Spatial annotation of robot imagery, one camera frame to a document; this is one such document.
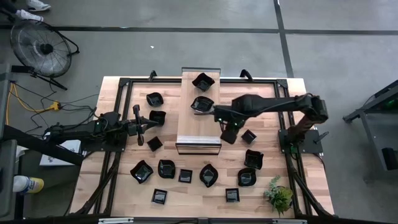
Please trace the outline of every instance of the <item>concrete floor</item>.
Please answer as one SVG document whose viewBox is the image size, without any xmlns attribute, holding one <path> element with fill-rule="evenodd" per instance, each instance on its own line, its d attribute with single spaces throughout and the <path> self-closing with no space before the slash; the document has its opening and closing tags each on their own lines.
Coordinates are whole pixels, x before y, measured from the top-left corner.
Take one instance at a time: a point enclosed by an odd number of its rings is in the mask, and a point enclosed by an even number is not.
<svg viewBox="0 0 398 224">
<path fill-rule="evenodd" d="M 41 15 L 48 23 L 62 26 L 277 28 L 271 0 L 114 0 L 112 5 L 106 0 L 47 2 L 53 8 Z M 398 2 L 393 0 L 280 0 L 280 5 L 286 29 L 398 29 Z M 181 67 L 220 67 L 222 76 L 238 76 L 246 68 L 254 77 L 286 77 L 279 34 L 62 33 L 80 46 L 81 54 L 73 58 L 68 73 L 57 79 L 69 88 L 57 90 L 52 97 L 60 101 L 98 93 L 103 76 L 149 75 L 151 70 L 177 76 Z M 9 31 L 0 31 L 0 50 L 4 52 L 0 63 L 19 64 L 8 41 Z M 287 35 L 287 43 L 295 77 L 304 78 L 307 91 L 320 95 L 328 106 L 330 119 L 318 129 L 330 132 L 323 148 L 335 213 L 344 218 L 397 223 L 398 184 L 364 183 L 372 163 L 366 135 L 360 121 L 348 125 L 341 118 L 397 79 L 398 36 Z M 18 80 L 37 93 L 51 93 L 48 85 L 38 80 L 23 76 Z M 40 97 L 22 90 L 19 94 L 34 108 L 40 107 Z M 95 106 L 96 100 L 92 97 L 79 105 Z M 74 124 L 87 114 L 61 111 L 43 117 L 49 125 L 58 121 Z M 11 126 L 23 131 L 34 128 L 30 116 L 15 99 L 11 101 Z M 35 120 L 45 127 L 40 118 Z M 31 161 L 37 161 L 38 155 L 31 154 Z M 30 173 L 45 181 L 51 181 L 54 173 L 71 177 L 27 203 L 28 217 L 63 215 L 76 170 L 38 168 Z M 70 194 L 58 194 L 61 190 Z"/>
</svg>

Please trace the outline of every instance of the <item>bottle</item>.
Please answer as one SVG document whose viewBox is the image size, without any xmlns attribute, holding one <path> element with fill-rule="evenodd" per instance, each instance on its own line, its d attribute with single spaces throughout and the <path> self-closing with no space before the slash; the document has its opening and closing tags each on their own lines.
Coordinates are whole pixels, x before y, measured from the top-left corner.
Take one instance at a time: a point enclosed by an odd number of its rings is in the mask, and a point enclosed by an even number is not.
<svg viewBox="0 0 398 224">
<path fill-rule="evenodd" d="M 44 181 L 40 178 L 26 177 L 22 175 L 16 175 L 14 177 L 13 192 L 20 193 L 37 193 L 40 192 L 44 187 Z"/>
</svg>

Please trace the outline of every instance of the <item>white shoe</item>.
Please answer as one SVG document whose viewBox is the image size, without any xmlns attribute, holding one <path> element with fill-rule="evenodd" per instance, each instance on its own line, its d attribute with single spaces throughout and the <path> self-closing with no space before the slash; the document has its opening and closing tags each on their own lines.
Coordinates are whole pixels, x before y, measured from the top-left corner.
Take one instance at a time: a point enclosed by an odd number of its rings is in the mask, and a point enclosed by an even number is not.
<svg viewBox="0 0 398 224">
<path fill-rule="evenodd" d="M 21 10 L 20 13 L 18 13 L 18 12 L 17 12 L 17 15 L 18 15 L 21 19 L 34 19 L 34 20 L 37 20 L 37 21 L 40 21 L 40 22 L 43 22 L 43 21 L 44 21 L 44 18 L 43 18 L 43 17 L 33 15 L 33 14 L 31 14 L 31 13 L 29 13 L 29 12 L 23 10 L 23 9 Z"/>
<path fill-rule="evenodd" d="M 27 9 L 32 12 L 46 11 L 51 8 L 49 4 L 44 4 L 39 0 L 26 0 L 26 4 Z"/>
</svg>

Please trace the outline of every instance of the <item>potted plant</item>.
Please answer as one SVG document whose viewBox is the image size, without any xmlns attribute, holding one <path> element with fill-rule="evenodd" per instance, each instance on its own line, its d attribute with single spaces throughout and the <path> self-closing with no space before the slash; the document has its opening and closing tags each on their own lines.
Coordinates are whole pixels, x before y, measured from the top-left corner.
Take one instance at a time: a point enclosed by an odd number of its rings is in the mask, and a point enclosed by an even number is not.
<svg viewBox="0 0 398 224">
<path fill-rule="evenodd" d="M 278 211 L 278 215 L 284 214 L 292 203 L 293 192 L 288 187 L 277 186 L 276 182 L 280 179 L 280 176 L 274 177 L 269 183 L 269 190 L 265 191 L 265 195 L 268 198 L 268 202 L 272 204 L 272 211 L 274 208 Z"/>
</svg>

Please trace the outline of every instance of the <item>wooden table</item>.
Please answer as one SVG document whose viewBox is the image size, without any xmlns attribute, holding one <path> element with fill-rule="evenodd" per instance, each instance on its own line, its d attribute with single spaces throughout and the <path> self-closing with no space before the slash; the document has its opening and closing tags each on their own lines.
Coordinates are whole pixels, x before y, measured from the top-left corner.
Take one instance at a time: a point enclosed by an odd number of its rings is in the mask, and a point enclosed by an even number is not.
<svg viewBox="0 0 398 224">
<path fill-rule="evenodd" d="M 120 77 L 104 77 L 101 92 L 99 93 L 97 114 L 112 111 Z M 291 96 L 302 95 L 305 91 L 304 81 L 301 78 L 288 78 Z M 121 156 L 118 180 L 113 201 L 112 216 L 125 217 L 223 217 L 223 218 L 272 218 L 278 217 L 272 212 L 271 204 L 266 202 L 264 191 L 270 180 L 276 175 L 281 179 L 278 185 L 289 186 L 284 156 L 280 153 L 277 132 L 280 129 L 277 113 L 263 113 L 257 118 L 250 118 L 245 127 L 240 130 L 238 140 L 230 145 L 223 142 L 218 156 L 180 156 L 175 148 L 178 126 L 178 111 L 180 103 L 179 83 L 135 83 L 133 86 L 130 106 L 139 104 L 141 116 L 149 117 L 153 109 L 146 102 L 146 94 L 159 92 L 164 97 L 165 104 L 155 110 L 167 112 L 166 122 L 161 128 L 148 130 L 144 137 L 148 141 L 155 136 L 163 142 L 163 147 L 152 152 L 147 144 L 138 146 L 135 136 L 127 140 L 127 146 Z M 220 103 L 228 105 L 233 98 L 245 93 L 258 94 L 263 97 L 275 97 L 274 89 L 267 84 L 221 84 Z M 126 90 L 124 90 L 120 109 L 123 109 Z M 294 113 L 298 122 L 303 116 L 301 112 Z M 132 110 L 128 118 L 133 119 Z M 257 135 L 256 142 L 248 147 L 240 139 L 245 130 L 250 129 Z M 257 182 L 251 187 L 239 187 L 240 202 L 226 203 L 225 189 L 238 187 L 237 173 L 244 168 L 244 155 L 250 148 L 264 153 L 263 167 L 257 170 Z M 95 152 L 85 159 L 73 196 L 71 212 L 77 211 L 94 192 L 100 179 L 103 152 Z M 174 179 L 162 179 L 157 173 L 159 159 L 173 160 L 176 167 Z M 333 213 L 331 198 L 326 181 L 325 171 L 319 158 L 311 154 L 302 155 L 308 188 L 324 208 Z M 130 170 L 141 160 L 152 166 L 154 173 L 143 184 L 130 175 Z M 218 170 L 218 180 L 215 185 L 206 188 L 199 180 L 199 173 L 206 164 L 212 164 Z M 177 181 L 180 169 L 193 170 L 191 184 Z M 304 212 L 301 190 L 298 185 L 298 199 L 300 208 Z M 168 192 L 165 205 L 151 203 L 154 189 Z M 104 209 L 108 189 L 105 189 L 101 208 Z M 293 217 L 290 209 L 284 217 Z"/>
</svg>

